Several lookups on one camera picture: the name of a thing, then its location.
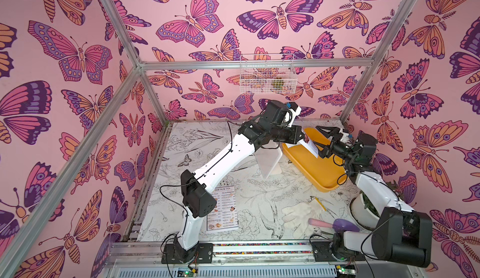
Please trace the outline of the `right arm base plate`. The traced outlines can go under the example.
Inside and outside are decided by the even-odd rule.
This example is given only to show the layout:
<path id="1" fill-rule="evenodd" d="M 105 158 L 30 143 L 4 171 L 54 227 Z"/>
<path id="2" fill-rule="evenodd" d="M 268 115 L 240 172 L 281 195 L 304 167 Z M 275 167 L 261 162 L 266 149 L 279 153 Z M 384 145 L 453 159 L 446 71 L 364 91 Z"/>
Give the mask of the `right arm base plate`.
<path id="1" fill-rule="evenodd" d="M 365 261 L 360 252 L 336 247 L 327 240 L 314 240 L 311 242 L 312 254 L 316 262 L 349 262 Z"/>

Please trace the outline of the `white yellow menu sheet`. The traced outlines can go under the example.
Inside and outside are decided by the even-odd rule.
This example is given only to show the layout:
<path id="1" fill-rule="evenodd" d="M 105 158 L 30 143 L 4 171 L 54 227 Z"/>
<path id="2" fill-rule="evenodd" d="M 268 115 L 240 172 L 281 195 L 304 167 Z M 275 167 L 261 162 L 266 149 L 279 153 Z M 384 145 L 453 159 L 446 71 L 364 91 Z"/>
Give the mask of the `white yellow menu sheet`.
<path id="1" fill-rule="evenodd" d="M 217 187 L 213 192 L 217 204 L 207 215 L 206 231 L 220 233 L 238 228 L 235 186 Z"/>

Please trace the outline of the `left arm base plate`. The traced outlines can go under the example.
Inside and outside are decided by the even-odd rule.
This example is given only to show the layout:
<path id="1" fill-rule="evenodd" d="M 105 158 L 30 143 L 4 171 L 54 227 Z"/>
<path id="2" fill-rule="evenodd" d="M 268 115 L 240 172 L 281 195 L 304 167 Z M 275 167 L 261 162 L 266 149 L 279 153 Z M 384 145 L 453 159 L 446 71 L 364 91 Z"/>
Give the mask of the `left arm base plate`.
<path id="1" fill-rule="evenodd" d="M 179 244 L 166 244 L 161 264 L 211 264 L 213 247 L 213 243 L 198 243 L 193 248 L 185 250 Z"/>

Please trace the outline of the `pink food menu sheet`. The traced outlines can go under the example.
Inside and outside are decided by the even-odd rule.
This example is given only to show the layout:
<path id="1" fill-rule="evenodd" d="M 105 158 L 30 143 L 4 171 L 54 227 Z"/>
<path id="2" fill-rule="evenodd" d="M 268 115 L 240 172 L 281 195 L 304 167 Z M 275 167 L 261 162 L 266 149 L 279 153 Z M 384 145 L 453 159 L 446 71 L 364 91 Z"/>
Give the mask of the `pink food menu sheet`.
<path id="1" fill-rule="evenodd" d="M 318 152 L 318 147 L 315 145 L 315 143 L 309 139 L 308 137 L 305 137 L 304 139 L 301 139 L 298 144 L 302 145 L 304 148 L 306 148 L 315 158 L 319 157 L 319 152 Z"/>

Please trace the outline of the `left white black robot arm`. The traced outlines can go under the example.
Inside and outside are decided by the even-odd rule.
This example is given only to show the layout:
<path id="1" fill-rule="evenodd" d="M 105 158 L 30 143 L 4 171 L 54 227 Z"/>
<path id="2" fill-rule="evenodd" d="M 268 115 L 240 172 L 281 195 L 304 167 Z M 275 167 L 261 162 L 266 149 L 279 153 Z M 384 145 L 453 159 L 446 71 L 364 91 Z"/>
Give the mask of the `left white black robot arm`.
<path id="1" fill-rule="evenodd" d="M 213 191 L 241 161 L 270 142 L 297 144 L 305 138 L 301 126 L 294 124 L 300 114 L 301 107 L 294 102 L 269 101 L 259 115 L 240 125 L 231 142 L 207 164 L 181 174 L 182 204 L 186 212 L 177 247 L 191 252 L 198 245 L 203 220 L 216 207 Z"/>

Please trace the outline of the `clear acrylic menu holder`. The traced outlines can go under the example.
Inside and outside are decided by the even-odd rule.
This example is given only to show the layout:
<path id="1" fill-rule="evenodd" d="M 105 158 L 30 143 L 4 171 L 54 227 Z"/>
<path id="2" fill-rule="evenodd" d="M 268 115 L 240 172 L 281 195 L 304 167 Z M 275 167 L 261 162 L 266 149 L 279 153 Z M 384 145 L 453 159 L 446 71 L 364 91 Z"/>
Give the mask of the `clear acrylic menu holder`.
<path id="1" fill-rule="evenodd" d="M 279 145 L 267 149 L 260 148 L 254 153 L 254 156 L 264 179 L 282 173 L 279 162 L 283 156 L 283 152 Z"/>

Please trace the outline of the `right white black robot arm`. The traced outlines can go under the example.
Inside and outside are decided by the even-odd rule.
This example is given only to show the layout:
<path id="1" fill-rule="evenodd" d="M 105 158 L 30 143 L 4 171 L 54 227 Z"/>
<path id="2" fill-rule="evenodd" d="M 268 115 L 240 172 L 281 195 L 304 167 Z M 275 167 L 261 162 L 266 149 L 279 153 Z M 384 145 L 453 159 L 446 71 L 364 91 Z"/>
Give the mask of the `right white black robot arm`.
<path id="1" fill-rule="evenodd" d="M 343 142 L 337 127 L 316 126 L 331 142 L 317 142 L 320 158 L 337 156 L 347 178 L 367 196 L 379 214 L 375 228 L 361 232 L 337 232 L 331 243 L 331 254 L 337 260 L 356 254 L 365 258 L 427 268 L 431 263 L 433 222 L 429 215 L 405 203 L 373 167 L 377 140 L 361 134 L 352 144 Z"/>

